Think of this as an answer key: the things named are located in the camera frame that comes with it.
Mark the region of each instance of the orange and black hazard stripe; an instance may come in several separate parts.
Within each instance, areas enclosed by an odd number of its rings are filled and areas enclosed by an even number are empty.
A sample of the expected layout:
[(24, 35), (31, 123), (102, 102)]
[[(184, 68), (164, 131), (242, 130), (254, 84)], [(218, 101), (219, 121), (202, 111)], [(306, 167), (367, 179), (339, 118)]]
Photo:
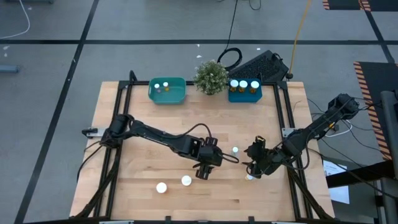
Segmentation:
[[(363, 75), (361, 64), (359, 62), (354, 62), (354, 69), (356, 77), (358, 78), (359, 87), (362, 91), (362, 96), (366, 100), (365, 103), (367, 105), (373, 104), (368, 85), (366, 84), (365, 76)], [(377, 143), (379, 144), (379, 149), (382, 152), (383, 159), (391, 160), (390, 150), (384, 137), (383, 130), (381, 129), (379, 118), (377, 117), (374, 106), (369, 107), (368, 114), (371, 119), (373, 131), (376, 135)]]
[(371, 11), (371, 5), (369, 4), (369, 0), (358, 0), (359, 6), (361, 10)]
[(330, 9), (329, 1), (328, 1), (328, 0), (322, 0), (322, 3), (323, 3), (323, 7), (324, 7), (325, 9), (327, 9), (327, 10)]

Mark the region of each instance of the blue container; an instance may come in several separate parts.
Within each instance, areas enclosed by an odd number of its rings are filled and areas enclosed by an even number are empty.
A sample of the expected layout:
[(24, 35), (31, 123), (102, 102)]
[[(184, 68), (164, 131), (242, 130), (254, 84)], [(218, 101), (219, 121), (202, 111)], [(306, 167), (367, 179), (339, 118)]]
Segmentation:
[[(244, 90), (243, 93), (239, 92), (239, 87), (237, 87), (235, 92), (232, 92), (228, 89), (228, 100), (231, 103), (255, 103), (259, 101), (262, 97), (262, 90), (261, 90), (261, 81), (258, 78), (234, 78), (234, 80), (240, 82), (242, 80), (248, 83), (248, 87)], [(259, 82), (260, 86), (255, 93), (250, 92), (250, 83), (253, 81)]]
[[(169, 90), (165, 91), (163, 82), (169, 83)], [(160, 85), (160, 93), (154, 87), (155, 84)], [(153, 78), (149, 82), (148, 96), (158, 105), (182, 104), (185, 99), (185, 87), (187, 83), (180, 77), (160, 77)]]

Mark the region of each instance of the white paper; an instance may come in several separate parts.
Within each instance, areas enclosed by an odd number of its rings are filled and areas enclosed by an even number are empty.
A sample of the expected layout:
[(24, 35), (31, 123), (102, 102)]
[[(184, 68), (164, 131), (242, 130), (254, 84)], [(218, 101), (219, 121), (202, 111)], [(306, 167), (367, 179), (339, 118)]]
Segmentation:
[[(344, 169), (336, 166), (334, 163), (329, 162), (329, 161), (323, 161), (323, 170), (325, 171), (326, 176), (345, 172)], [(334, 200), (336, 202), (349, 204), (348, 186), (335, 187), (335, 188), (329, 189), (329, 193), (330, 193), (330, 198), (332, 200)]]

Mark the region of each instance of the yellow cable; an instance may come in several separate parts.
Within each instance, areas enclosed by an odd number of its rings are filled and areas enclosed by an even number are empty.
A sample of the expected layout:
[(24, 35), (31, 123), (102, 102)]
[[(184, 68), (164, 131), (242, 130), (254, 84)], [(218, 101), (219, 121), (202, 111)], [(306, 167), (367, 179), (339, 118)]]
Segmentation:
[(303, 26), (303, 24), (304, 24), (305, 16), (307, 15), (308, 9), (310, 8), (310, 5), (311, 5), (311, 1), (312, 1), (312, 0), (308, 0), (308, 1), (307, 1), (307, 6), (305, 6), (304, 15), (303, 15), (303, 17), (301, 18), (301, 22), (300, 22), (300, 25), (299, 25), (299, 27), (298, 27), (298, 31), (297, 31), (297, 34), (296, 34), (296, 38), (294, 39), (293, 52), (292, 52), (292, 61), (290, 62), (290, 68), (289, 68), (289, 73), (290, 73), (290, 74), (292, 73), (292, 70), (293, 70), (294, 52), (296, 51), (297, 39), (299, 38), (301, 28), (302, 28), (302, 26)]

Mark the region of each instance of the black keyboard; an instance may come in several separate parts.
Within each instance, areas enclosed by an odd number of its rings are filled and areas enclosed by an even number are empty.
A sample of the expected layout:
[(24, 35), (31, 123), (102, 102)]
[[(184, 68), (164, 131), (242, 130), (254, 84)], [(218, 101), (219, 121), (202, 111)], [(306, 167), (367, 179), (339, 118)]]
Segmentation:
[(230, 78), (258, 78), (261, 82), (281, 81), (289, 69), (270, 50), (233, 69)]

